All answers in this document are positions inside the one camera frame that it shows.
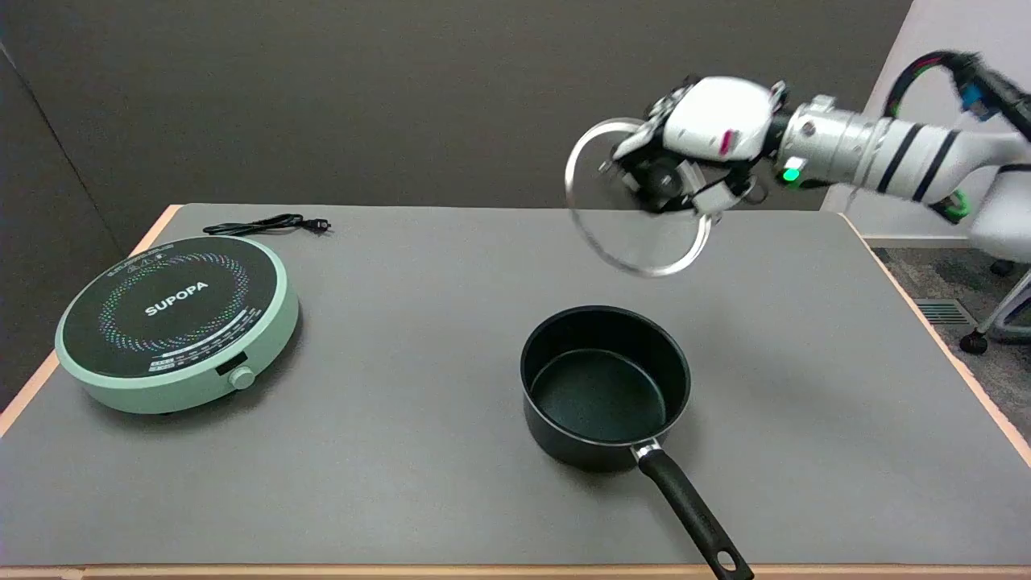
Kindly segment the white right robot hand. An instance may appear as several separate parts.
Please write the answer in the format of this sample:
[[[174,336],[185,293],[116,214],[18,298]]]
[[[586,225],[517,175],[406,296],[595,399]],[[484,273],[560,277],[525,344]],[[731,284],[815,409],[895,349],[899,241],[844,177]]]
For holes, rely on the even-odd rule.
[[[645,213],[713,217],[754,186],[752,169],[778,144],[769,137],[788,95],[784,81],[686,78],[648,107],[609,163]]]

